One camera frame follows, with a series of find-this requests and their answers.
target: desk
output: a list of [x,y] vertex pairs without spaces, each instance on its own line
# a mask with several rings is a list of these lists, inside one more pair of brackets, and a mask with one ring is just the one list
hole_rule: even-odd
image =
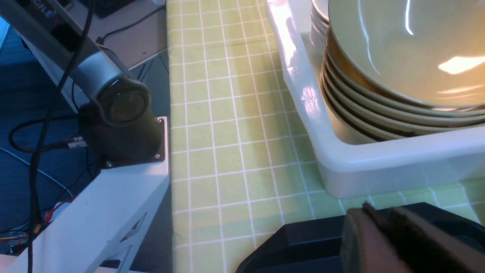
[[[68,12],[82,28],[87,8],[79,0],[73,2],[74,6]],[[98,37],[130,25],[158,8],[160,6],[152,0],[136,0],[103,19],[94,16],[89,37],[96,41]],[[110,36],[104,46],[113,50],[120,61],[132,69],[167,48],[165,22],[165,11],[159,11],[132,28]]]
[[485,221],[485,183],[338,200],[323,188],[264,0],[168,0],[174,269],[234,272],[283,224],[428,202]]

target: black cable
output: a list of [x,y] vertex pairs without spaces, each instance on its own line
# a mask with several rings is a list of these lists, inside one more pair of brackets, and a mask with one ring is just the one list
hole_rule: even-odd
[[69,186],[67,187],[67,189],[64,189],[63,191],[61,191],[61,193],[59,193],[59,195],[58,195],[58,196],[57,196],[57,198],[56,198],[56,203],[58,203],[58,202],[61,200],[62,195],[63,195],[64,193],[66,193],[68,189],[72,189],[72,187],[73,187],[73,186],[75,186],[75,185],[76,185],[76,184],[79,182],[79,180],[81,179],[82,175],[83,175],[83,174],[85,174],[85,173],[88,171],[88,169],[90,169],[90,168],[91,168],[92,166],[94,166],[94,165],[97,165],[97,161],[95,161],[95,162],[93,162],[93,163],[91,163],[91,164],[87,165],[87,166],[86,166],[86,169],[84,169],[84,170],[83,170],[83,171],[82,171],[82,172],[81,172],[81,173],[78,175],[78,177],[76,177],[76,179],[74,180],[74,182],[73,182],[71,185],[69,185]]
[[169,72],[168,72],[168,68],[167,68],[167,66],[165,65],[165,62],[164,62],[164,60],[163,60],[162,56],[161,56],[161,55],[158,55],[158,57],[159,57],[159,58],[160,58],[160,60],[162,61],[163,67],[165,68],[165,70],[167,71],[167,73],[169,73]]
[[113,50],[111,50],[110,48],[107,48],[107,47],[100,45],[100,44],[98,44],[97,46],[104,51],[109,51],[109,52],[113,53],[114,55],[116,55],[116,53]]
[[44,147],[44,142],[46,141],[47,130],[49,129],[50,120],[52,117],[52,113],[54,111],[54,105],[57,101],[57,97],[61,94],[62,88],[64,87],[67,78],[69,77],[71,71],[75,68],[77,64],[77,60],[79,55],[81,54],[82,48],[84,47],[84,43],[86,39],[88,39],[89,29],[91,28],[91,22],[93,21],[93,14],[95,8],[95,0],[89,1],[89,9],[88,15],[86,18],[86,22],[84,24],[84,29],[82,30],[81,39],[78,45],[78,48],[73,53],[71,60],[67,64],[65,68],[64,74],[62,75],[61,80],[59,81],[59,85],[56,88],[54,95],[52,96],[52,100],[50,105],[47,109],[46,118],[44,120],[44,124],[42,126],[42,130],[40,133],[39,141],[37,143],[37,148],[32,155],[30,168],[29,168],[29,185],[30,185],[30,219],[29,219],[29,237],[27,240],[27,249],[28,249],[28,270],[27,273],[32,273],[33,268],[33,240],[34,240],[34,233],[35,233],[35,224],[41,223],[41,215],[40,215],[40,208],[39,208],[39,198],[37,195],[37,169],[39,167],[40,162],[40,155],[42,153],[42,149]]
[[[51,121],[62,121],[62,120],[77,119],[77,118],[78,118],[78,115],[73,114],[73,115],[54,117],[54,118],[51,118]],[[14,134],[17,131],[19,131],[19,130],[25,128],[25,127],[29,127],[31,125],[38,124],[38,123],[43,123],[44,121],[45,121],[45,119],[33,119],[33,120],[30,120],[30,121],[27,121],[27,122],[24,122],[24,123],[17,125],[8,134],[8,142],[17,151],[21,151],[21,152],[24,152],[24,153],[30,153],[30,154],[34,153],[35,149],[30,149],[30,148],[25,148],[25,147],[19,146],[14,140]],[[67,146],[68,140],[69,140],[69,138],[66,138],[62,141],[58,141],[58,142],[54,142],[54,143],[51,143],[51,144],[44,145],[42,147],[41,152],[47,152],[47,151],[51,151],[51,150],[54,150],[54,149],[68,149],[69,148]]]
[[79,113],[79,107],[78,104],[76,103],[76,100],[74,99],[74,87],[76,86],[76,83],[72,81],[72,88],[71,88],[71,101],[72,104],[74,104],[74,108],[76,108],[76,112]]
[[159,7],[158,9],[156,9],[156,10],[154,10],[154,11],[150,12],[149,14],[145,15],[145,16],[144,16],[143,18],[141,18],[140,20],[138,20],[138,21],[136,21],[136,22],[134,22],[134,23],[132,23],[132,24],[130,24],[130,25],[128,25],[128,26],[125,26],[125,27],[122,27],[122,28],[117,29],[117,30],[115,30],[115,31],[112,31],[112,32],[108,32],[108,33],[106,33],[106,34],[105,34],[105,35],[104,35],[102,38],[98,38],[98,39],[96,40],[96,42],[97,42],[98,44],[104,45],[104,42],[106,41],[106,38],[108,38],[109,36],[111,36],[111,35],[113,35],[113,34],[116,34],[116,33],[119,33],[119,32],[122,32],[122,31],[125,31],[125,30],[127,30],[127,29],[129,29],[129,28],[132,28],[132,27],[134,27],[134,26],[138,25],[139,23],[141,23],[141,22],[145,21],[146,19],[150,18],[150,16],[154,15],[155,13],[159,12],[160,10],[165,10],[165,5],[163,5],[163,6]]
[[96,161],[96,168],[94,169],[95,177],[101,173],[101,163]]
[[143,75],[142,79],[140,80],[140,82],[143,82],[143,80],[145,79],[146,75],[148,74],[148,72],[150,72],[150,68],[153,64],[153,60],[151,60],[150,64],[148,65],[148,67],[146,68],[146,72],[145,74]]
[[[53,208],[54,208],[53,206],[52,207],[48,207],[48,208],[44,208],[44,209],[41,210],[41,212],[44,212],[46,210],[50,210],[50,209],[53,209]],[[23,221],[20,225],[17,225],[17,226],[11,227],[11,228],[6,228],[6,229],[0,231],[0,234],[14,232],[14,231],[18,231],[19,233],[24,233],[27,230],[27,228],[24,228],[24,229],[17,229],[17,228],[25,225],[27,223],[27,221],[29,220],[29,218],[30,218],[30,216],[27,217],[25,219],[25,221]]]

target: blue cable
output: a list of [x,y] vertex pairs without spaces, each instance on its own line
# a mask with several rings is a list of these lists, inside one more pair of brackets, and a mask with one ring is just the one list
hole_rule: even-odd
[[[4,152],[6,152],[7,154],[9,154],[9,155],[11,155],[11,156],[15,157],[16,159],[18,159],[18,160],[22,161],[22,162],[23,162],[25,165],[30,166],[30,163],[29,163],[29,162],[27,162],[27,161],[23,160],[22,158],[20,158],[20,157],[19,157],[18,155],[16,155],[16,154],[12,153],[11,151],[6,150],[6,149],[4,149],[4,148],[0,148],[0,151],[4,151]],[[67,191],[67,193],[69,193],[69,195],[70,195],[71,197],[73,197],[73,196],[74,196],[74,195],[72,194],[72,192],[71,192],[71,191],[70,191],[70,190],[69,190],[69,189],[68,189],[66,186],[64,186],[64,185],[63,185],[61,182],[57,181],[57,180],[56,180],[56,179],[54,179],[52,176],[50,176],[50,175],[46,174],[45,172],[43,172],[43,171],[41,171],[41,170],[39,170],[39,169],[37,169],[37,171],[38,171],[39,173],[43,174],[45,177],[47,177],[48,179],[50,179],[52,182],[54,182],[54,183],[55,183],[55,184],[57,184],[58,186],[60,186],[62,189],[64,189],[65,191]]]

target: black plastic tray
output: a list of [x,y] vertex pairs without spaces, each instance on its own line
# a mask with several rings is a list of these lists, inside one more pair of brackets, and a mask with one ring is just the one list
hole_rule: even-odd
[[[403,206],[485,253],[485,228],[428,203]],[[379,210],[383,215],[389,209]],[[340,273],[344,216],[286,224],[249,255],[236,273]]]

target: keyboard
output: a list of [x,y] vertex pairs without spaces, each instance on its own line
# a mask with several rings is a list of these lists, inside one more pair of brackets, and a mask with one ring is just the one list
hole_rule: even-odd
[[[95,0],[96,1],[96,6],[94,9],[94,13],[99,17],[99,18],[105,18],[118,10],[126,7],[128,4],[131,2],[134,2],[135,0]],[[89,3],[89,0],[80,0],[80,2],[87,6]]]

